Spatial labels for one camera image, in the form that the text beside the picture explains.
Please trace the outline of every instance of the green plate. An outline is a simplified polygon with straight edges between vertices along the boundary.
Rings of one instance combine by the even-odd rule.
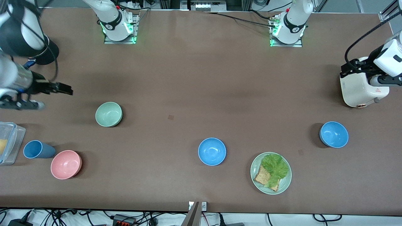
[[[279,181],[278,191],[275,192],[270,188],[264,187],[264,185],[262,185],[254,180],[255,176],[258,173],[258,169],[260,168],[261,161],[263,160],[263,158],[266,155],[270,155],[270,154],[278,154],[278,153],[274,153],[274,152],[262,153],[262,154],[258,155],[254,159],[254,161],[251,163],[251,169],[250,169],[251,180],[254,183],[254,185],[258,188],[258,190],[260,190],[268,195],[277,195],[277,194],[281,194],[282,192],[284,192],[289,187],[290,181],[292,180],[292,170],[290,169],[289,163],[286,161],[286,159],[283,156],[280,155],[283,158],[283,161],[285,161],[287,167],[289,168],[289,171],[287,172],[286,176]]]

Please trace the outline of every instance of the bread slice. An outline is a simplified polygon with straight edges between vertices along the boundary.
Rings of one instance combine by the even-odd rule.
[[[266,183],[268,183],[270,177],[271,174],[269,174],[269,172],[262,165],[260,165],[260,168],[258,169],[258,173],[255,176],[254,180],[262,185],[265,185]],[[279,181],[280,179],[278,180],[278,184],[275,187],[270,187],[270,189],[272,189],[273,191],[278,191]]]

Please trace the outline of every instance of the lettuce leaf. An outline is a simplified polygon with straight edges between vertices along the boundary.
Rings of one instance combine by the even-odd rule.
[[[289,170],[282,156],[278,154],[266,155],[261,164],[271,174],[264,187],[275,187],[278,184],[278,180],[284,178]]]

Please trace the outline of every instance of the white floor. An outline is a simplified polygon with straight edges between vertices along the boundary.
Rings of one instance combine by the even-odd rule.
[[[7,215],[1,226],[7,226],[13,219],[21,219],[29,210],[7,210]],[[124,214],[126,216],[141,215],[142,212],[113,212],[106,211],[109,215]],[[212,216],[207,216],[209,226],[219,224],[219,216],[215,213]],[[28,222],[33,223],[34,226],[40,226],[45,219],[47,212],[44,210],[36,210],[31,212],[28,218]],[[268,218],[266,214],[222,214],[226,224],[244,223],[245,226],[269,226]],[[335,219],[338,216],[325,215],[326,219]],[[183,214],[170,215],[163,214],[158,219],[159,226],[180,226],[185,218]],[[313,219],[312,215],[308,214],[270,214],[271,222],[273,226],[324,226],[324,223],[317,222]],[[102,211],[93,211],[90,213],[90,219],[94,225],[105,224],[107,226],[112,225],[110,220]],[[62,220],[67,226],[90,226],[87,216],[80,216],[79,214],[72,215],[70,213],[62,216]],[[50,226],[52,220],[49,220],[47,225]],[[402,225],[402,217],[391,216],[354,216],[345,215],[341,220],[337,222],[329,222],[329,226],[396,226]],[[201,226],[207,226],[205,219],[201,219]]]

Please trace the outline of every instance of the blue cup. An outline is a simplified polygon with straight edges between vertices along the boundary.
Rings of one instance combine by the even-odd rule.
[[[38,140],[32,140],[24,147],[24,156],[26,158],[51,158],[55,154],[56,149],[54,147]]]

